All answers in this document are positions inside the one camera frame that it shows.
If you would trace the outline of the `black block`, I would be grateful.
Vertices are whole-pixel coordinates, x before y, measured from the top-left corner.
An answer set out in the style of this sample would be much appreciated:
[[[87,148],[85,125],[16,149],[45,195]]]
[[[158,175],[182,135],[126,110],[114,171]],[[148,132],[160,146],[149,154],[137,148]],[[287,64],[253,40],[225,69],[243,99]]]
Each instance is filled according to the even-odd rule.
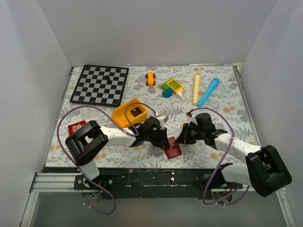
[[[131,115],[136,118],[143,115],[143,111],[137,106],[130,111]]]

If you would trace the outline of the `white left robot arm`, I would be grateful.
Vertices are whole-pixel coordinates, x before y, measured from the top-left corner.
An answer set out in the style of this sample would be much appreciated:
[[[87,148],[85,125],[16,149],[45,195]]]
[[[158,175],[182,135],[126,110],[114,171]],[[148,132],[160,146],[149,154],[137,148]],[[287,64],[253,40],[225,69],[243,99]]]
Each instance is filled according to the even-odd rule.
[[[168,117],[164,115],[149,117],[136,128],[138,131],[136,137],[129,135],[134,132],[133,128],[129,127],[121,131],[117,128],[99,126],[96,121],[89,121],[69,136],[65,144],[76,165],[86,175],[84,183],[90,189],[96,189],[100,186],[101,178],[94,158],[103,147],[137,147],[150,142],[154,147],[169,148],[167,128],[164,127],[167,120]]]

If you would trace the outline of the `yellow plastic bin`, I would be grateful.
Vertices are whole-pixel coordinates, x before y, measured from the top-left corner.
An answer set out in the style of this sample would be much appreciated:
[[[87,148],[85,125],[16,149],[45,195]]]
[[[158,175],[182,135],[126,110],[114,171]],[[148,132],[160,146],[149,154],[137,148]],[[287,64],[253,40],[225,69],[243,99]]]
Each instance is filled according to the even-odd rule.
[[[131,126],[130,122],[135,125],[136,123],[141,123],[143,122],[146,117],[147,117],[147,113],[148,113],[148,109],[142,105],[142,104],[138,104],[138,102],[140,102],[140,100],[135,97],[133,99],[131,99],[130,101],[126,102],[125,104],[117,107],[112,114],[112,119],[121,127],[121,128],[128,128]],[[143,111],[143,115],[134,118],[130,111],[132,109],[134,109],[135,107],[139,107],[142,111]],[[130,122],[128,122],[128,120],[126,119],[125,116],[125,110],[126,110],[126,115],[128,117],[128,119],[130,120]]]

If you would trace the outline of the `red leather card holder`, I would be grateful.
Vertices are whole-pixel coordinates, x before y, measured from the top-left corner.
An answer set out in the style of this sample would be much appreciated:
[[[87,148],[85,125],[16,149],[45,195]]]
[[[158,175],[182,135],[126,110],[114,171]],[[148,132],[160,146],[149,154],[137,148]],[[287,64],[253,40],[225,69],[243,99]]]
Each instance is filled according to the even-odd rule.
[[[170,137],[168,138],[169,144],[170,144],[170,148],[165,148],[165,154],[167,156],[168,159],[172,159],[175,157],[178,157],[180,155],[182,155],[182,151],[179,147],[179,144],[175,144],[175,137]]]

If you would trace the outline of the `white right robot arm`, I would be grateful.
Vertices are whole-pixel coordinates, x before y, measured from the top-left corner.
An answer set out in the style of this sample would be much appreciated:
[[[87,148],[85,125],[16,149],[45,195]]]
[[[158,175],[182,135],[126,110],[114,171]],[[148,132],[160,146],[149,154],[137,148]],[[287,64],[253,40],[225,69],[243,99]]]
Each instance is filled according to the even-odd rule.
[[[277,149],[271,145],[260,147],[235,138],[223,129],[217,129],[210,114],[201,113],[183,125],[175,143],[195,144],[202,140],[206,145],[240,160],[243,165],[224,164],[220,161],[214,170],[214,182],[220,188],[230,183],[252,187],[267,197],[292,182],[292,177]]]

